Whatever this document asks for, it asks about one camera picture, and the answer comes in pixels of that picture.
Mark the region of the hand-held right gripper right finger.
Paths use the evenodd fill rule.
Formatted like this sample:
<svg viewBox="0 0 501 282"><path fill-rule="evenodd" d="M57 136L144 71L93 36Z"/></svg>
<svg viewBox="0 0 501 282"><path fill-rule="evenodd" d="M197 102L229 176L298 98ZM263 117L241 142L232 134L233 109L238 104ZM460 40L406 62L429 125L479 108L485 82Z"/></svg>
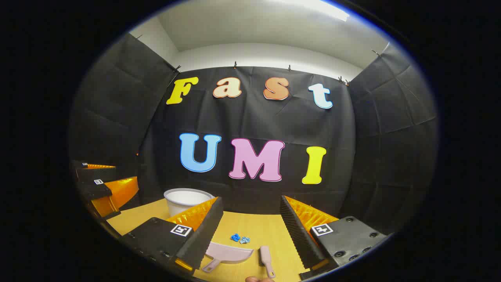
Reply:
<svg viewBox="0 0 501 282"><path fill-rule="evenodd" d="M280 214L306 268L299 275L301 280L342 267L387 239L386 234L354 216L339 219L284 195Z"/></svg>

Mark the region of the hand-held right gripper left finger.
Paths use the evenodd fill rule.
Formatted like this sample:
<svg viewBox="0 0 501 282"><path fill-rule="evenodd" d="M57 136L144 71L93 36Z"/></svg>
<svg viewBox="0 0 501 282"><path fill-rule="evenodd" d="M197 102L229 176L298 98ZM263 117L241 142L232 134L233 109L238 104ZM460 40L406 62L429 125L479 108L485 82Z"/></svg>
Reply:
<svg viewBox="0 0 501 282"><path fill-rule="evenodd" d="M164 270L191 277L200 268L222 216L223 200L214 197L167 220L152 217L119 241Z"/></svg>

